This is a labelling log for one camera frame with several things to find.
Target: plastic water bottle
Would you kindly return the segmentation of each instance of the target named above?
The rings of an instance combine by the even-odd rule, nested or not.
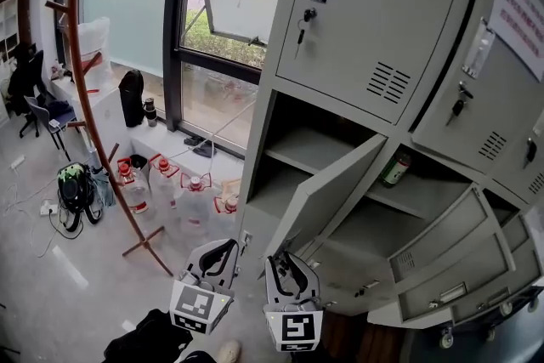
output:
[[[122,195],[127,201],[130,212],[140,214],[148,211],[151,194],[144,175],[132,166],[128,157],[117,161],[117,168]]]
[[[163,155],[155,155],[150,159],[150,188],[159,213],[169,218],[177,218],[176,198],[181,195],[181,172]]]
[[[212,225],[218,228],[219,238],[232,236],[237,208],[238,196],[230,196],[226,201],[220,196],[213,197]]]
[[[208,242],[208,224],[212,207],[212,176],[180,175],[181,196],[176,199],[181,214],[181,231],[185,245],[193,249]]]

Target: white plastic bag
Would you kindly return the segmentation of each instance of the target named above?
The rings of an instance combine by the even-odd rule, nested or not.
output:
[[[81,23],[79,32],[79,46],[82,54],[82,66],[85,66],[98,53],[99,60],[85,75],[87,90],[104,90],[113,82],[113,71],[110,63],[110,50],[108,47],[108,35],[110,33],[110,19],[102,17],[90,23]]]

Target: green bush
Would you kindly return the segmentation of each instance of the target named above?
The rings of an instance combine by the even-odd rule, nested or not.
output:
[[[196,10],[187,11],[185,19],[186,26],[195,18],[197,13],[198,11]],[[248,46],[242,41],[212,35],[207,23],[206,11],[202,12],[195,24],[185,35],[184,45],[194,50],[215,54],[257,68],[263,68],[264,56],[266,55],[266,48]]]

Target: caster wheel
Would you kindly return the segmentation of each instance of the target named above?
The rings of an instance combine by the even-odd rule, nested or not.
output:
[[[527,311],[529,313],[535,313],[537,309],[538,309],[538,298],[535,298],[527,305]]]
[[[512,303],[502,303],[499,306],[499,311],[501,312],[501,315],[505,318],[512,313],[512,310],[513,310]]]
[[[448,333],[440,338],[440,347],[442,349],[449,349],[453,346],[453,335]]]
[[[485,338],[485,341],[486,342],[493,342],[495,340],[495,335],[496,335],[496,332],[495,332],[495,328],[490,328],[488,331],[487,331],[487,337]]]

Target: wooden floor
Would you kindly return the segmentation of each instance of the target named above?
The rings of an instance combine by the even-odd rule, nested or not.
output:
[[[366,315],[326,312],[321,340],[328,354],[342,363],[397,363],[404,336],[405,329],[369,324]]]

